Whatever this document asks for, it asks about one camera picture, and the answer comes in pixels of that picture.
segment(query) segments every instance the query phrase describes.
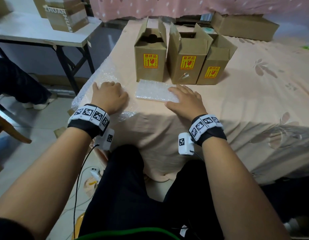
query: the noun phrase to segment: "white shoe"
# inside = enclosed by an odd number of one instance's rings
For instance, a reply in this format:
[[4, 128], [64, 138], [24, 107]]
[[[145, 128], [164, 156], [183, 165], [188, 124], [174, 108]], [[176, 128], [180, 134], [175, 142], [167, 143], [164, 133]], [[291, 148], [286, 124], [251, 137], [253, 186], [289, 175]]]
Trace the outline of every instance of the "white shoe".
[[34, 104], [33, 108], [37, 110], [42, 110], [48, 106], [48, 104], [52, 103], [54, 100], [56, 100], [56, 93], [53, 93], [51, 97], [48, 98], [47, 102], [45, 104]]
[[22, 103], [22, 106], [24, 107], [24, 108], [33, 108], [33, 104], [32, 103]]

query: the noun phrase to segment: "pink curtain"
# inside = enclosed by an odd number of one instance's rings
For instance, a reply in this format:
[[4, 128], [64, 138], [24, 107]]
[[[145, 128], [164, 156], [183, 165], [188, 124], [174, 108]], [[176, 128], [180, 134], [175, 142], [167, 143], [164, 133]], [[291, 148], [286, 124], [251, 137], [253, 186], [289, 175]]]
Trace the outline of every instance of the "pink curtain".
[[222, 14], [267, 14], [300, 11], [309, 15], [309, 0], [90, 0], [95, 17], [106, 22], [133, 16], [180, 17], [212, 11]]

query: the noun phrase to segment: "white table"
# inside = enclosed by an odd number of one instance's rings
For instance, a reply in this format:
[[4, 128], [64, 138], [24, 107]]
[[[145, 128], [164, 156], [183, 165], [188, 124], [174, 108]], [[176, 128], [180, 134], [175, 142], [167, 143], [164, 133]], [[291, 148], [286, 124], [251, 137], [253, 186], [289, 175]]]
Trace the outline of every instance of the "white table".
[[[78, 85], [74, 80], [74, 75], [81, 66], [88, 61], [91, 73], [95, 72], [90, 56], [88, 43], [90, 36], [101, 24], [101, 20], [93, 18], [90, 23], [77, 32], [69, 33], [53, 30], [49, 20], [43, 19], [39, 15], [11, 12], [0, 19], [0, 42], [27, 44], [34, 46], [51, 47], [69, 79], [69, 82], [76, 94], [79, 92]], [[74, 64], [63, 52], [63, 46], [73, 46], [82, 53], [82, 58]], [[0, 48], [0, 55], [8, 57]]]

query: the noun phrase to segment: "bubble wrap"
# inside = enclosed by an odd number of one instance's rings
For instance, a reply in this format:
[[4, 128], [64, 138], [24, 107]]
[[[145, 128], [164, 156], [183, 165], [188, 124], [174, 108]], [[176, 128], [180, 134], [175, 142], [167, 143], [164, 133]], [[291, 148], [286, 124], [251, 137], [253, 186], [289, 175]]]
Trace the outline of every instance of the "bubble wrap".
[[[115, 64], [113, 63], [110, 56], [108, 56], [101, 66], [96, 70], [95, 73], [89, 78], [89, 80], [84, 84], [81, 88], [78, 95], [73, 99], [71, 108], [76, 110], [78, 107], [83, 106], [91, 102], [93, 91], [92, 84], [96, 82], [98, 87], [105, 81], [114, 81], [119, 82], [122, 85], [122, 89], [124, 89], [124, 84], [120, 79], [120, 74], [117, 71]], [[123, 121], [133, 115], [136, 114], [137, 104], [135, 101], [129, 101], [128, 106], [123, 110], [111, 116], [111, 123]]]
[[168, 91], [169, 87], [175, 87], [175, 85], [141, 79], [136, 90], [136, 98], [178, 103], [178, 97]]

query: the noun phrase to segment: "person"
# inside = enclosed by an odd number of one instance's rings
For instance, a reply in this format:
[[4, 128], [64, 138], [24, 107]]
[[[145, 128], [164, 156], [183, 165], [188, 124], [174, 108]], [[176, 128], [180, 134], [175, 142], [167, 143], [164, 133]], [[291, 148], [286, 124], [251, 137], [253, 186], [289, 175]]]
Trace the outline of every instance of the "person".
[[56, 94], [51, 94], [12, 61], [0, 58], [0, 95], [3, 93], [15, 97], [24, 108], [37, 110], [56, 99]]
[[[169, 91], [179, 103], [167, 102], [166, 107], [178, 116], [192, 121], [207, 114], [197, 92], [181, 85]], [[111, 115], [127, 99], [120, 83], [105, 82], [100, 88], [94, 83], [90, 106]], [[71, 122], [0, 197], [0, 239], [45, 239], [58, 220], [96, 135]], [[204, 161], [188, 161], [164, 202], [158, 202], [146, 193], [138, 149], [115, 149], [85, 212], [79, 239], [290, 239], [228, 142], [211, 136], [202, 150]]]

